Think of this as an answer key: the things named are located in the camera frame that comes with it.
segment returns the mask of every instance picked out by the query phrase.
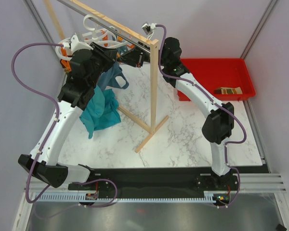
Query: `marble table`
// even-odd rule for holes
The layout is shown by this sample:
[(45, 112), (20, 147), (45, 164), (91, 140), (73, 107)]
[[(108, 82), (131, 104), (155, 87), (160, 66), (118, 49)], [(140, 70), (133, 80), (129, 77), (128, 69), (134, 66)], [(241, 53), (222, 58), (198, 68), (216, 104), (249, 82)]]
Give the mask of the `marble table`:
[[(150, 66), (133, 68), (122, 65), (130, 86), (113, 89), (120, 104), (150, 125)], [(229, 163), (235, 166), (262, 165), (256, 142), (242, 102), (231, 102), (235, 115), (247, 131), (243, 144), (230, 144)], [(209, 142), (201, 127), (205, 118), (192, 102), (180, 102), (176, 90), (158, 76), (157, 124), (169, 119), (137, 154), (135, 149), (148, 132), (119, 112), (122, 122), (105, 130), (88, 132), (80, 120), (74, 124), (60, 153), (62, 164), (84, 164), (93, 168), (121, 167), (208, 167), (212, 157)], [(235, 123), (231, 139), (241, 140), (243, 133)]]

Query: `teal cloth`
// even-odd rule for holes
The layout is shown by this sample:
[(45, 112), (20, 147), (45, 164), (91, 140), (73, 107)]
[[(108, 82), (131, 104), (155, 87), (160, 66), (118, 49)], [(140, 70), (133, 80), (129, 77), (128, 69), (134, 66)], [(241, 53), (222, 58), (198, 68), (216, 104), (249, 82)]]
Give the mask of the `teal cloth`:
[(94, 131), (102, 130), (121, 122), (120, 115), (117, 112), (118, 107), (119, 103), (111, 89), (102, 92), (96, 86), (94, 96), (80, 116), (80, 120), (89, 132), (89, 139), (93, 137)]

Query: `tabletop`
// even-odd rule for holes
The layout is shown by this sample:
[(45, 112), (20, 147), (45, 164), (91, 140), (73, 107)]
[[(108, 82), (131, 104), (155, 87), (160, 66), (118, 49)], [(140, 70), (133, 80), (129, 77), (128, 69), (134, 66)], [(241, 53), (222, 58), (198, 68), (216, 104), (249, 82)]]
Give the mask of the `tabletop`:
[[(130, 83), (126, 90), (113, 89), (119, 103), (150, 125), (150, 65), (133, 68), (121, 66)], [(119, 112), (122, 122), (110, 128), (95, 131), (92, 139), (78, 119), (60, 152), (59, 162), (68, 165), (83, 164), (93, 168), (121, 167), (208, 167), (212, 164), (209, 142), (201, 128), (205, 118), (192, 102), (181, 102), (174, 89), (158, 74), (158, 124), (166, 115), (169, 119), (144, 148), (135, 149), (148, 132)], [(229, 164), (260, 166), (262, 161), (243, 102), (231, 102), (235, 115), (244, 125), (247, 140), (230, 144)], [(239, 141), (243, 132), (235, 122), (230, 140)]]

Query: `wooden beam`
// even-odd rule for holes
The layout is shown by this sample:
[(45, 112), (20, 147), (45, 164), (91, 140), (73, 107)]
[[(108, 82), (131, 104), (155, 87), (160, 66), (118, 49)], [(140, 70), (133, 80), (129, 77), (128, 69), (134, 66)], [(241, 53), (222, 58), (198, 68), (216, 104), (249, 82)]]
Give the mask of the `wooden beam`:
[(144, 130), (146, 130), (147, 132), (150, 132), (150, 127), (144, 121), (142, 121), (140, 118), (138, 118), (137, 116), (132, 114), (129, 110), (127, 110), (126, 108), (122, 107), (121, 105), (119, 105), (118, 109), (124, 115), (126, 115), (128, 118), (130, 118), (132, 121), (134, 121), (136, 124), (141, 126)]
[(112, 26), (116, 27), (117, 29), (127, 33), (128, 35), (135, 37), (136, 39), (138, 39), (139, 41), (141, 41), (143, 44), (150, 46), (151, 41), (149, 39), (147, 39), (146, 37), (132, 31), (131, 29), (129, 29), (126, 26), (123, 26), (122, 24), (116, 22), (115, 20), (112, 20), (111, 18), (108, 18), (107, 16), (103, 15), (102, 13), (99, 13), (98, 11), (96, 11), (95, 9), (87, 6), (86, 4), (78, 1), (78, 0), (71, 0), (71, 2), (75, 3), (76, 5), (82, 7), (83, 9), (89, 11), (91, 14), (93, 14), (94, 16), (104, 20), (105, 22), (111, 24)]
[(44, 5), (46, 7), (46, 10), (47, 10), (52, 22), (53, 22), (54, 27), (57, 30), (57, 33), (58, 33), (60, 39), (64, 40), (66, 37), (65, 37), (63, 29), (62, 29), (62, 27), (61, 27), (61, 25), (59, 23), (57, 15), (56, 15), (56, 13), (55, 13), (55, 11), (53, 9), (52, 3), (50, 2), (50, 0), (43, 0), (43, 2), (44, 2)]
[[(167, 121), (167, 119), (169, 118), (169, 116), (167, 115), (160, 123), (159, 125), (156, 127), (155, 129), (155, 133), (163, 126), (163, 124)], [(139, 153), (140, 150), (145, 146), (146, 143), (148, 143), (148, 141), (153, 137), (153, 135), (155, 134), (149, 134), (147, 136), (147, 138), (139, 145), (139, 147), (136, 149), (136, 153)]]
[(158, 93), (158, 40), (155, 39), (150, 45), (150, 90), (151, 90), (151, 134), (155, 132), (156, 107)]

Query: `red plastic tray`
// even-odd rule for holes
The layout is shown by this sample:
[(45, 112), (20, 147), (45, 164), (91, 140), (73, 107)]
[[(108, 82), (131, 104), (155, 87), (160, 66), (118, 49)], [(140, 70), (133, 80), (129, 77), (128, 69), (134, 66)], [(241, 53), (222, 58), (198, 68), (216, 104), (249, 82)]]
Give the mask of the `red plastic tray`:
[[(256, 94), (243, 59), (181, 59), (181, 61), (195, 79), (219, 100), (247, 100)], [(243, 94), (214, 94), (214, 90), (220, 87), (241, 87)], [(180, 101), (189, 101), (189, 98), (180, 91), (178, 96)]]

